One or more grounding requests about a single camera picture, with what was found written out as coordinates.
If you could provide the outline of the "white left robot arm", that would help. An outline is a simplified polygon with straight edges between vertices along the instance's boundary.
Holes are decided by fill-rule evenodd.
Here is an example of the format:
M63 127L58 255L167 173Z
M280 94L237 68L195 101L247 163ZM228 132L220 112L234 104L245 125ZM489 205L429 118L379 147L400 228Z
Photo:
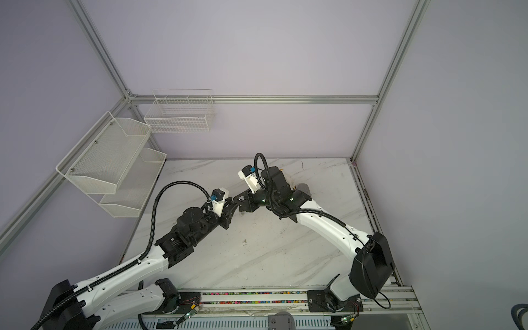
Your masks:
M138 291L127 290L183 261L215 228L227 229L236 209L232 200L208 213L189 208L168 234L124 265L75 285L68 280L58 283L34 329L104 329L139 314L186 312L198 299L186 301L168 278Z

